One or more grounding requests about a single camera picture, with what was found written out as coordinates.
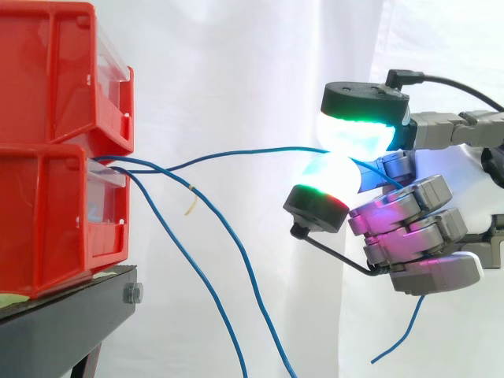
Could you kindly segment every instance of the blue wire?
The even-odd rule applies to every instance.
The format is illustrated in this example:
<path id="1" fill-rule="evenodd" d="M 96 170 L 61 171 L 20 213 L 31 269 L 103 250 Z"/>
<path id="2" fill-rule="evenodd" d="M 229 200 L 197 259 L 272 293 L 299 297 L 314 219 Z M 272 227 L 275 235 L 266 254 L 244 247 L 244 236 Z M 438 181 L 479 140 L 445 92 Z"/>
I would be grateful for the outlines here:
<path id="1" fill-rule="evenodd" d="M 408 335 L 411 332 L 411 328 L 413 328 L 413 325 L 415 324 L 415 320 L 417 319 L 418 311 L 420 310 L 420 306 L 422 305 L 422 302 L 425 299 L 425 295 L 422 295 L 420 299 L 418 299 L 417 307 L 415 307 L 415 311 L 413 312 L 413 316 L 411 317 L 411 321 L 409 322 L 408 329 L 406 329 L 406 333 L 404 336 L 399 339 L 397 343 L 395 343 L 390 349 L 385 350 L 382 354 L 380 354 L 378 357 L 374 358 L 371 360 L 371 363 L 374 364 L 375 362 L 381 360 L 383 357 L 385 357 L 387 354 L 392 353 L 399 345 L 402 344 L 404 340 L 408 337 Z"/>
<path id="2" fill-rule="evenodd" d="M 305 151 L 305 152 L 314 152 L 314 153 L 319 153 L 319 154 L 326 154 L 327 152 L 329 152 L 329 151 L 318 149 L 318 148 L 304 147 L 304 146 L 286 146 L 286 147 L 266 148 L 266 149 L 258 149 L 258 150 L 235 150 L 235 151 L 226 151 L 226 152 L 221 152 L 218 154 L 211 154 L 211 155 L 206 155 L 203 157 L 198 157 L 194 160 L 188 161 L 186 163 L 183 163 L 181 165 L 177 165 L 177 166 L 174 166 L 174 167 L 171 167 L 168 169 L 163 169 L 162 167 L 155 165 L 154 163 L 150 163 L 148 161 L 142 161 L 139 159 L 134 159 L 132 157 L 106 155 L 106 156 L 96 157 L 95 160 L 96 161 L 116 160 L 116 161 L 131 162 L 131 163 L 135 163 L 135 164 L 139 164 L 139 165 L 145 165 L 145 166 L 151 167 L 152 169 L 151 170 L 150 169 L 131 170 L 129 172 L 130 173 L 140 173 L 140 174 L 142 174 L 142 173 L 163 173 L 166 176 L 174 179 L 175 181 L 183 184 L 185 187 L 191 189 L 190 188 L 191 185 L 186 180 L 174 175 L 170 171 L 176 171 L 178 169 L 186 168 L 189 165 L 193 165 L 193 164 L 199 163 L 201 161 L 206 161 L 206 160 L 210 160 L 210 159 L 214 159 L 214 158 L 222 158 L 225 156 L 247 155 L 247 154 L 268 154 L 268 153 L 285 152 L 285 151 Z M 387 175 L 385 175 L 384 173 L 382 173 L 380 170 L 373 167 L 372 165 L 369 165 L 368 163 L 365 163 L 363 161 L 359 161 L 359 160 L 353 159 L 353 158 L 351 158 L 351 160 L 355 164 L 360 165 L 360 166 L 367 168 L 368 170 L 376 173 L 377 175 L 382 177 L 384 180 L 386 180 L 388 183 L 394 185 L 396 188 L 398 188 L 398 189 L 403 188 L 403 186 L 400 183 L 391 179 L 390 177 L 388 177 Z M 268 311 L 266 310 L 264 303 L 262 301 L 261 293 L 259 292 L 258 284 L 255 279 L 254 270 L 252 269 L 252 266 L 250 264 L 250 260 L 247 256 L 247 254 L 246 254 L 245 248 L 243 247 L 238 236 L 235 234 L 235 232 L 231 228 L 231 225 L 226 221 L 226 219 L 224 218 L 222 213 L 209 201 L 209 199 L 203 193 L 201 193 L 198 189 L 196 189 L 194 187 L 192 188 L 192 191 L 217 215 L 220 222 L 226 227 L 229 235 L 231 235 L 231 237 L 235 241 L 236 245 L 238 246 L 240 253 L 242 254 L 243 260 L 245 262 L 246 270 L 249 274 L 250 282 L 252 283 L 252 288 L 254 289 L 254 294 L 255 294 L 256 300 L 258 302 L 259 308 L 261 309 L 261 312 L 263 314 L 263 317 L 265 318 L 266 324 L 268 325 L 269 331 L 272 334 L 273 340 L 274 340 L 274 342 L 276 344 L 276 348 L 282 358 L 283 364 L 285 365 L 285 367 L 286 367 L 287 371 L 289 372 L 289 374 L 291 375 L 291 377 L 296 377 L 294 370 L 292 369 L 291 364 L 288 361 L 287 355 L 284 352 L 284 349 L 283 349 L 282 344 L 278 338 L 278 335 L 276 334 L 275 327 L 271 321 L 271 318 L 268 315 Z M 393 350 L 395 350 L 395 348 L 397 348 L 406 339 L 406 337 L 408 337 L 408 334 L 410 333 L 411 328 L 413 327 L 413 323 L 417 317 L 417 313 L 418 313 L 418 310 L 420 309 L 420 304 L 422 301 L 423 301 L 423 297 L 420 298 L 420 300 L 417 304 L 417 308 L 415 309 L 415 313 L 413 313 L 413 319 L 410 322 L 410 325 L 408 327 L 408 330 L 406 331 L 406 334 L 390 350 L 382 353 L 380 356 L 378 356 L 377 358 L 372 360 L 373 364 L 375 362 L 379 361 L 385 355 L 387 355 L 390 352 L 392 352 Z"/>
<path id="3" fill-rule="evenodd" d="M 221 303 L 221 301 L 219 299 L 219 296 L 217 295 L 217 293 L 213 289 L 213 286 L 210 283 L 210 281 L 208 280 L 208 278 L 206 278 L 205 273 L 203 273 L 203 271 L 199 268 L 199 266 L 196 264 L 196 262 L 190 256 L 190 254 L 186 251 L 186 249 L 183 247 L 183 245 L 177 239 L 177 237 L 173 233 L 172 229 L 167 225 L 167 223 L 165 221 L 165 218 L 159 212 L 158 208 L 154 204 L 154 201 L 150 197 L 149 192 L 142 185 L 142 183 L 140 182 L 140 180 L 138 178 L 136 178 L 132 173 L 130 173 L 129 171 L 127 171 L 126 169 L 119 168 L 119 167 L 112 167 L 112 168 L 115 169 L 116 171 L 120 172 L 120 173 L 125 174 L 126 176 L 129 176 L 133 181 L 135 181 L 135 183 L 138 185 L 139 189 L 142 191 L 143 195 L 145 196 L 145 199 L 147 200 L 147 202 L 149 202 L 150 208 L 152 209 L 152 211 L 154 211 L 154 214 L 156 214 L 156 217 L 161 222 L 161 224 L 165 228 L 166 232 L 168 232 L 168 235 L 170 236 L 170 238 L 172 238 L 173 242 L 179 248 L 180 252 L 182 252 L 182 254 L 187 259 L 187 261 L 189 261 L 189 264 L 191 264 L 191 266 L 193 267 L 193 269 L 197 272 L 198 276 L 202 279 L 202 281 L 205 284 L 206 288 L 208 289 L 208 291 L 212 295 L 212 298 L 215 301 L 215 304 L 217 305 L 217 308 L 219 309 L 219 313 L 222 316 L 222 319 L 224 320 L 224 323 L 226 324 L 226 328 L 228 329 L 229 335 L 231 336 L 231 340 L 233 342 L 233 345 L 235 346 L 236 354 L 238 355 L 239 364 L 240 364 L 241 369 L 242 369 L 243 378 L 247 378 L 248 374 L 246 372 L 245 358 L 243 357 L 242 351 L 241 351 L 241 349 L 239 347 L 238 339 L 236 338 L 235 331 L 233 330 L 233 327 L 231 326 L 231 322 L 229 321 L 228 315 L 224 311 L 224 307 L 222 306 L 222 303 Z"/>
<path id="4" fill-rule="evenodd" d="M 201 191 L 199 191 L 195 187 L 192 187 L 186 180 L 184 180 L 181 177 L 178 177 L 177 175 L 171 173 L 170 171 L 167 171 L 166 169 L 163 169 L 159 165 L 155 165 L 154 163 L 151 163 L 149 161 L 134 159 L 133 157 L 122 157 L 122 156 L 114 156 L 114 155 L 96 157 L 95 160 L 97 160 L 97 161 L 99 161 L 99 160 L 126 161 L 128 163 L 145 165 L 147 167 L 151 167 L 152 169 L 156 169 L 160 173 L 163 173 L 164 175 L 170 177 L 171 179 L 174 179 L 178 183 L 181 183 L 185 187 L 192 190 L 213 211 L 213 213 L 215 215 L 217 215 L 220 222 L 224 225 L 224 227 L 228 231 L 229 235 L 235 241 L 236 246 L 239 248 L 239 251 L 240 251 L 242 258 L 243 258 L 243 262 L 245 263 L 246 270 L 247 270 L 249 278 L 250 278 L 250 283 L 252 284 L 252 288 L 254 289 L 254 295 L 255 295 L 256 301 L 258 303 L 259 309 L 262 312 L 262 316 L 265 318 L 266 324 L 268 325 L 268 328 L 269 328 L 269 332 L 271 333 L 273 341 L 275 342 L 276 349 L 278 350 L 278 353 L 279 353 L 280 357 L 282 358 L 283 365 L 285 366 L 285 369 L 289 372 L 291 378 L 297 378 L 293 368 L 291 367 L 291 363 L 289 362 L 289 359 L 287 358 L 287 355 L 285 354 L 284 348 L 282 347 L 282 343 L 280 342 L 280 339 L 279 339 L 278 335 L 276 334 L 275 326 L 273 325 L 273 322 L 272 322 L 271 318 L 269 317 L 268 310 L 266 309 L 265 304 L 262 301 L 261 293 L 259 291 L 258 282 L 255 278 L 252 264 L 250 263 L 248 255 L 246 254 L 245 247 L 243 247 L 242 242 L 239 240 L 238 236 L 235 234 L 231 225 L 224 218 L 224 215 L 222 215 L 222 213 L 217 209 L 217 207 L 215 207 L 213 205 L 213 203 Z"/>
<path id="5" fill-rule="evenodd" d="M 186 168 L 189 165 L 193 165 L 196 163 L 199 163 L 201 161 L 205 160 L 210 160 L 210 159 L 215 159 L 215 158 L 222 158 L 224 156 L 232 156 L 232 155 L 253 155 L 253 154 L 271 154 L 273 152 L 286 152 L 286 151 L 305 151 L 305 152 L 315 152 L 318 154 L 326 154 L 327 150 L 322 150 L 320 148 L 313 148 L 313 147 L 302 147 L 302 146 L 287 146 L 287 147 L 275 147 L 275 148 L 262 148 L 259 150 L 236 150 L 236 151 L 226 151 L 226 152 L 220 152 L 218 154 L 211 154 L 211 155 L 206 155 L 202 157 L 198 157 L 197 159 L 188 161 L 187 163 L 183 163 L 181 165 L 176 165 L 175 167 L 167 168 L 167 171 L 173 172 L 178 169 Z M 95 160 L 111 160 L 111 156 L 104 156 L 104 157 L 99 157 Z M 402 188 L 403 186 L 398 183 L 397 181 L 391 179 L 387 175 L 384 175 L 382 172 L 380 172 L 377 168 L 373 167 L 372 165 L 369 165 L 368 163 L 364 163 L 363 161 L 359 161 L 357 159 L 352 159 L 355 164 L 360 165 L 362 167 L 365 167 L 369 169 L 370 171 L 376 173 L 377 175 L 380 175 L 384 180 L 386 180 L 388 183 L 394 185 L 395 187 Z M 150 174 L 150 173 L 160 173 L 156 169 L 139 169 L 139 170 L 132 170 L 130 171 L 131 173 L 135 174 Z"/>
<path id="6" fill-rule="evenodd" d="M 261 148 L 259 150 L 236 150 L 236 151 L 226 151 L 220 152 L 218 154 L 211 154 L 202 157 L 198 157 L 197 159 L 188 161 L 187 163 L 183 163 L 181 165 L 176 165 L 175 167 L 167 168 L 167 171 L 176 171 L 178 169 L 186 168 L 189 165 L 193 165 L 199 163 L 200 161 L 222 158 L 224 156 L 232 156 L 232 155 L 253 155 L 253 154 L 271 154 L 272 152 L 285 152 L 285 151 L 306 151 L 306 152 L 316 152 L 318 154 L 326 154 L 327 150 L 322 150 L 320 148 L 313 147 L 297 147 L 297 146 L 288 146 L 288 147 L 275 147 L 275 148 Z M 155 169 L 143 169 L 143 170 L 132 170 L 131 173 L 159 173 Z"/>

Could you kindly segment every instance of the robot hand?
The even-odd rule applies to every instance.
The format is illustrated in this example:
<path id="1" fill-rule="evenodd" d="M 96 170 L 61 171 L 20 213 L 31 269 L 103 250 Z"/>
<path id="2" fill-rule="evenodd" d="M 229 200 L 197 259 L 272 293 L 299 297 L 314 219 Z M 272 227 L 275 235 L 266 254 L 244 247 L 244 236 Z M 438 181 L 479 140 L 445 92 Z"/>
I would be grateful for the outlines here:
<path id="1" fill-rule="evenodd" d="M 467 91 L 497 112 L 409 114 L 409 96 L 400 89 L 402 85 L 423 81 L 444 83 Z M 421 72 L 391 70 L 385 84 L 328 84 L 321 111 L 324 131 L 319 134 L 319 139 L 328 150 L 365 161 L 375 159 L 368 163 L 372 169 L 359 167 L 359 192 L 384 187 L 388 184 L 387 177 L 406 186 L 389 191 L 352 211 L 338 201 L 338 197 L 304 191 L 297 186 L 284 205 L 295 216 L 292 235 L 348 262 L 335 251 L 314 243 L 308 233 L 337 232 L 350 213 L 349 224 L 354 234 L 365 237 L 364 252 L 371 269 L 368 275 L 388 272 L 395 290 L 411 295 L 467 287 L 483 277 L 483 268 L 500 268 L 504 203 L 497 209 L 493 206 L 496 213 L 490 214 L 487 214 L 488 209 L 478 209 L 477 206 L 470 211 L 467 206 L 462 206 L 462 212 L 458 209 L 438 211 L 452 199 L 452 194 L 442 176 L 431 176 L 441 173 L 436 171 L 439 165 L 435 158 L 424 157 L 445 151 L 448 154 L 454 150 L 458 152 L 461 150 L 459 145 L 468 149 L 478 147 L 481 163 L 476 169 L 472 164 L 471 169 L 477 171 L 475 174 L 479 178 L 485 176 L 486 181 L 494 186 L 492 189 L 500 190 L 504 187 L 504 149 L 501 147 L 504 107 L 452 80 L 426 76 Z M 385 149 L 399 151 L 381 156 Z M 469 155 L 458 157 L 469 162 Z M 457 174 L 464 176 L 468 172 L 464 170 Z M 414 181 L 417 176 L 427 178 Z M 463 185 L 470 187 L 473 183 L 466 180 Z M 460 185 L 456 188 L 459 196 L 465 192 L 460 190 Z M 458 205 L 464 205 L 459 198 Z M 491 224 L 484 229 L 474 228 L 475 215 L 484 215 L 488 223 L 491 219 Z M 471 225 L 469 234 L 467 222 Z"/>

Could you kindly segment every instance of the white curtain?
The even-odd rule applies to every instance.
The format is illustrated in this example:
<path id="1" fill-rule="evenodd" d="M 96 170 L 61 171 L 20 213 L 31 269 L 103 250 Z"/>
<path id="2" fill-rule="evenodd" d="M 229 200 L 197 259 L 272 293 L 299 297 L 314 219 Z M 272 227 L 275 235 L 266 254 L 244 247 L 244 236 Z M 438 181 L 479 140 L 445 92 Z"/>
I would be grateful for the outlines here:
<path id="1" fill-rule="evenodd" d="M 325 83 L 383 82 L 389 68 L 449 76 L 504 98 L 502 5 L 491 0 L 93 3 L 135 69 L 135 156 L 160 165 L 224 150 L 316 146 L 313 121 Z M 435 84 L 406 91 L 414 112 L 486 108 Z M 439 164 L 454 157 L 460 157 L 456 149 L 422 153 L 420 174 L 454 178 L 449 164 Z M 282 205 L 311 158 L 226 157 L 180 171 L 243 241 L 298 376 L 502 376 L 502 271 L 489 272 L 469 289 L 427 297 L 410 338 L 376 365 L 369 363 L 406 330 L 416 299 L 394 292 L 387 276 L 372 279 L 343 269 L 290 237 L 291 218 Z M 238 249 L 216 217 L 202 203 L 185 217 L 191 192 L 160 176 L 143 181 L 220 295 L 249 376 L 287 377 Z M 479 208 L 502 208 L 500 191 L 488 181 L 471 195 L 464 191 L 467 182 L 454 185 L 454 202 L 474 229 L 481 226 L 474 221 Z M 320 240 L 364 263 L 362 238 L 345 238 L 342 230 Z M 104 342 L 96 376 L 240 376 L 209 293 L 136 189 L 130 251 L 128 262 L 138 264 L 145 285 L 144 303 Z"/>
<path id="2" fill-rule="evenodd" d="M 487 0 L 387 0 L 373 58 L 371 80 L 390 68 L 447 76 L 504 102 L 504 6 Z M 453 88 L 424 83 L 405 87 L 412 112 L 460 113 L 489 109 Z M 504 191 L 460 147 L 417 153 L 419 176 L 443 174 L 470 233 L 488 229 L 491 214 L 504 213 Z M 366 194 L 371 198 L 376 193 Z M 346 254 L 361 259 L 362 237 L 347 234 Z M 429 295 L 409 338 L 393 353 L 370 360 L 405 332 L 417 298 L 393 290 L 388 277 L 361 277 L 347 267 L 339 323 L 339 374 L 349 377 L 498 377 L 504 335 L 502 269 L 464 290 Z"/>
<path id="3" fill-rule="evenodd" d="M 324 85 L 369 77 L 376 0 L 94 0 L 135 70 L 135 156 L 175 165 L 225 150 L 316 146 Z M 228 218 L 299 376 L 338 374 L 341 264 L 289 235 L 282 209 L 307 153 L 227 157 L 179 171 Z M 220 295 L 250 377 L 286 377 L 239 251 L 193 194 L 143 178 Z M 238 359 L 208 291 L 132 190 L 128 263 L 144 302 L 104 343 L 96 376 L 238 377 Z M 344 233 L 328 238 L 340 250 Z"/>

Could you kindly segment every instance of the screw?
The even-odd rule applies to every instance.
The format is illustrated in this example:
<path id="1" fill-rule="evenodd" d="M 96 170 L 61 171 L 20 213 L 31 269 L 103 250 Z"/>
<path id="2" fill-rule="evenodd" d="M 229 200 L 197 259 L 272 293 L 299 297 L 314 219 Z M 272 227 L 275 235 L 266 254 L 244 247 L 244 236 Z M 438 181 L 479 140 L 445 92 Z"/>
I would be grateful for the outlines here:
<path id="1" fill-rule="evenodd" d="M 124 301 L 130 305 L 142 303 L 143 285 L 141 283 L 129 283 L 124 289 Z"/>

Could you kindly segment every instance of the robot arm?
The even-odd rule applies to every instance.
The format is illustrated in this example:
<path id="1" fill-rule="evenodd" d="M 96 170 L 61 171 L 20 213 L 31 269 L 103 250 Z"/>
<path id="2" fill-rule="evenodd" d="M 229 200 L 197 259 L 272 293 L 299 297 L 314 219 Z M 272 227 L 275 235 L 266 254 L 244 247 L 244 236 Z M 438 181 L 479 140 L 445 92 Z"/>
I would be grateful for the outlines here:
<path id="1" fill-rule="evenodd" d="M 421 72 L 391 72 L 386 85 L 328 84 L 322 112 L 335 119 L 349 120 L 354 126 L 362 123 L 355 120 L 366 120 L 393 127 L 395 136 L 387 149 L 400 151 L 378 157 L 368 164 L 405 187 L 349 211 L 345 205 L 320 193 L 308 191 L 309 198 L 303 198 L 297 186 L 284 205 L 295 216 L 291 234 L 299 239 L 310 239 L 308 233 L 312 231 L 337 232 L 349 213 L 352 231 L 365 237 L 368 266 L 379 269 L 380 273 L 387 272 L 396 291 L 426 295 L 468 287 L 483 277 L 483 267 L 500 267 L 499 241 L 502 240 L 498 238 L 504 239 L 504 234 L 494 227 L 493 233 L 489 230 L 484 235 L 466 235 L 468 230 L 458 209 L 439 211 L 452 199 L 451 191 L 441 176 L 414 181 L 414 151 L 442 150 L 460 144 L 494 150 L 504 140 L 504 109 L 470 88 L 477 97 L 493 104 L 498 112 L 409 115 L 409 97 L 400 92 L 402 85 L 421 83 L 431 76 L 423 76 Z M 343 134 L 349 135 L 348 130 L 344 129 Z M 337 146 L 344 150 L 345 143 L 343 140 Z M 359 169 L 359 192 L 388 185 L 372 170 Z"/>

